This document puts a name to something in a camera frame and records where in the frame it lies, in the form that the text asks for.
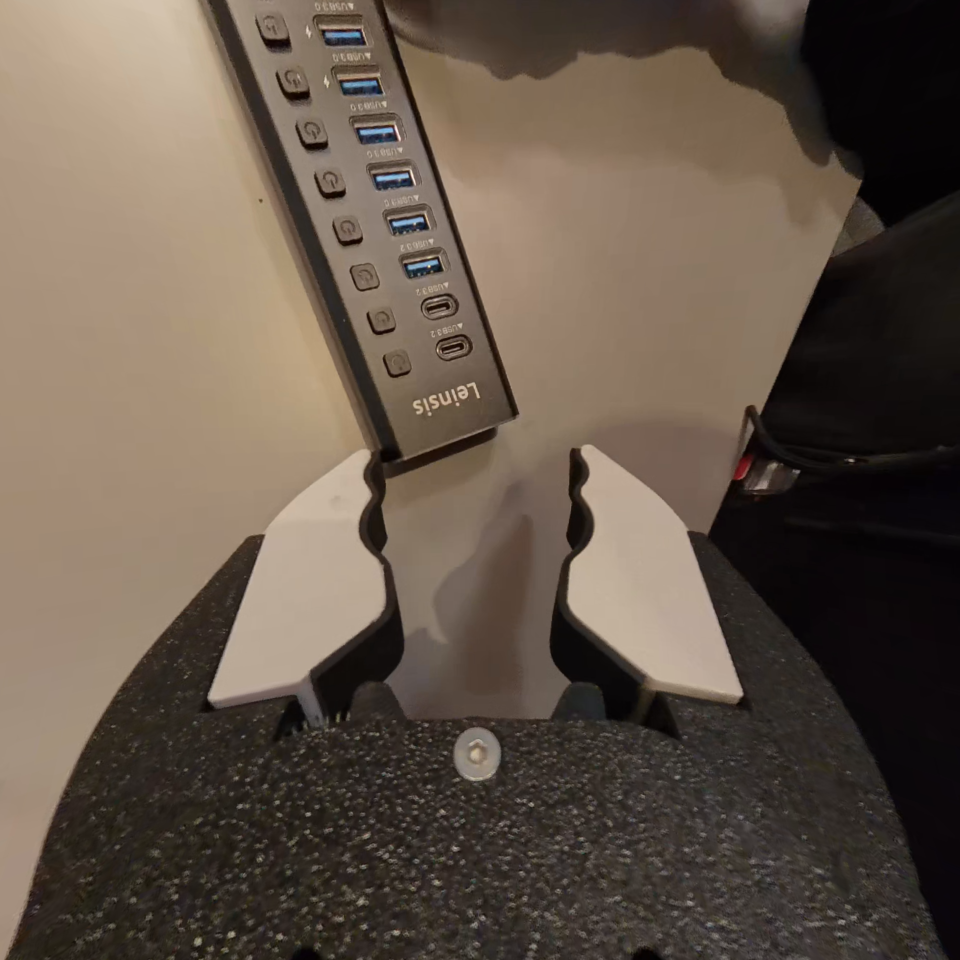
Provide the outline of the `grey desk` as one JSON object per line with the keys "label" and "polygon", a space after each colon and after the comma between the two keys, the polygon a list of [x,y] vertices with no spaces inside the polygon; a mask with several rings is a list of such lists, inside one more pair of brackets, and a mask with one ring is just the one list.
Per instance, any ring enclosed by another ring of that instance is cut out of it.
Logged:
{"label": "grey desk", "polygon": [[[392,478],[408,713],[544,717],[570,448],[707,531],[858,182],[807,2],[390,2],[521,414]],[[3,958],[116,690],[367,445],[199,2],[3,2]]]}

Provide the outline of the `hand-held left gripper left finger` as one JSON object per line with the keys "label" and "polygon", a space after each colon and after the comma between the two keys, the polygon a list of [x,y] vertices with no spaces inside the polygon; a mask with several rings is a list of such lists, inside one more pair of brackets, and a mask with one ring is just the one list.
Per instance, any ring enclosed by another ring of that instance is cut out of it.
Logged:
{"label": "hand-held left gripper left finger", "polygon": [[360,449],[270,523],[209,690],[215,709],[294,698],[307,722],[345,719],[401,664],[381,456]]}

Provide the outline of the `black USB hub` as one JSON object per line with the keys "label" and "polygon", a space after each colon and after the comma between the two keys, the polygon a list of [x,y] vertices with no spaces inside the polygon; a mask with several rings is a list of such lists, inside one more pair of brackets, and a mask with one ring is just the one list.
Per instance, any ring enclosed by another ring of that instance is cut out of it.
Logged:
{"label": "black USB hub", "polygon": [[371,445],[395,471],[519,409],[384,2],[203,2]]}

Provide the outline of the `small red silver object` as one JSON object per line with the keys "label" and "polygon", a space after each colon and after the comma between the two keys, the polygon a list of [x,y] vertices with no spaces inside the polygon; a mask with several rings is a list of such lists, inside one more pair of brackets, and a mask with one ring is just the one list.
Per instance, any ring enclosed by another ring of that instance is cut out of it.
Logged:
{"label": "small red silver object", "polygon": [[756,405],[746,410],[746,441],[734,483],[746,496],[772,496],[790,491],[801,471],[786,461],[786,450],[773,438]]}

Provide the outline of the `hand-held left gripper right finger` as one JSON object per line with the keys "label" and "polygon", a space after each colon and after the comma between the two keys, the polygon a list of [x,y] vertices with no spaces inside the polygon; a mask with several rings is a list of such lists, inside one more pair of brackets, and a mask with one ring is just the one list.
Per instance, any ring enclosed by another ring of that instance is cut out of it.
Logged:
{"label": "hand-held left gripper right finger", "polygon": [[554,720],[673,725],[668,696],[744,708],[746,692],[690,530],[592,445],[570,451],[570,551],[550,652],[569,685]]}

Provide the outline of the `person's black jacket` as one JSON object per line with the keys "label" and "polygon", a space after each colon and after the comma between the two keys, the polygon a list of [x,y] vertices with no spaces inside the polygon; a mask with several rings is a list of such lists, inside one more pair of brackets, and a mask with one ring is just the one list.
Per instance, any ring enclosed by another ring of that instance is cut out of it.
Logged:
{"label": "person's black jacket", "polygon": [[826,464],[714,542],[875,754],[958,958],[958,2],[809,2],[799,60],[881,231],[824,269],[762,438]]}

